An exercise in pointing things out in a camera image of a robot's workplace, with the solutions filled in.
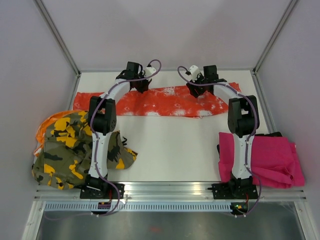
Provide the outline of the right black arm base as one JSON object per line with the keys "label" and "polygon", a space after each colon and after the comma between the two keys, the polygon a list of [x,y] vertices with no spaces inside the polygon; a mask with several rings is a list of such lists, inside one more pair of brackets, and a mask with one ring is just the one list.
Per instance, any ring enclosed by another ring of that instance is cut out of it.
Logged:
{"label": "right black arm base", "polygon": [[258,191],[255,185],[238,186],[229,183],[213,183],[207,188],[215,200],[256,200]]}

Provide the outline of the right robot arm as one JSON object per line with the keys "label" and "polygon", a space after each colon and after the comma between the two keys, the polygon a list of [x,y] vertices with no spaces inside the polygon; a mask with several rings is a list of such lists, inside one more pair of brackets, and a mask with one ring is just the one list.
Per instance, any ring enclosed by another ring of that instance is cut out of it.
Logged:
{"label": "right robot arm", "polygon": [[253,186],[252,145],[260,126],[257,98],[244,95],[225,79],[219,78],[216,65],[205,66],[203,71],[192,65],[186,75],[191,76],[186,86],[193,97],[210,93],[228,105],[227,125],[233,136],[234,160],[227,190],[233,198],[240,198],[246,187]]}

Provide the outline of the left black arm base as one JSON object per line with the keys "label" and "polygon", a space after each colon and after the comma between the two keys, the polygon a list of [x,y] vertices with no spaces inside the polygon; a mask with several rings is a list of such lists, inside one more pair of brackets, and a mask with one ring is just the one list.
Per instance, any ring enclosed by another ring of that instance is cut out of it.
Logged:
{"label": "left black arm base", "polygon": [[102,200],[102,199],[118,199],[118,193],[120,199],[124,198],[125,185],[122,183],[114,183],[114,186],[103,182],[100,186],[83,186],[80,190],[80,199],[85,200]]}

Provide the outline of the orange white tie-dye trousers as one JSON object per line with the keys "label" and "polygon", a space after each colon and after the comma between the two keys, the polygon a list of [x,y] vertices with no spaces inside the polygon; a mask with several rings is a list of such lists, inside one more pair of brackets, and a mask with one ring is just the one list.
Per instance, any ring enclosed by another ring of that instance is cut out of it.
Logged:
{"label": "orange white tie-dye trousers", "polygon": [[106,97],[116,101],[118,116],[202,118],[228,112],[227,100],[207,91],[195,98],[185,85],[152,88],[144,93],[128,88],[122,83]]}

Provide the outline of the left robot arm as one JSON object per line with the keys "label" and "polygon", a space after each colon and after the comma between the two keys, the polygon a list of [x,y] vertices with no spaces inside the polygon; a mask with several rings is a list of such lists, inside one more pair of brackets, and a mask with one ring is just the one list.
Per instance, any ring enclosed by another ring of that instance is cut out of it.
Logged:
{"label": "left robot arm", "polygon": [[99,199],[109,193],[107,155],[109,141],[117,125],[116,104],[132,89],[139,93],[147,91],[152,77],[158,72],[150,63],[143,67],[129,61],[107,91],[90,98],[88,124],[92,131],[92,155],[85,185]]}

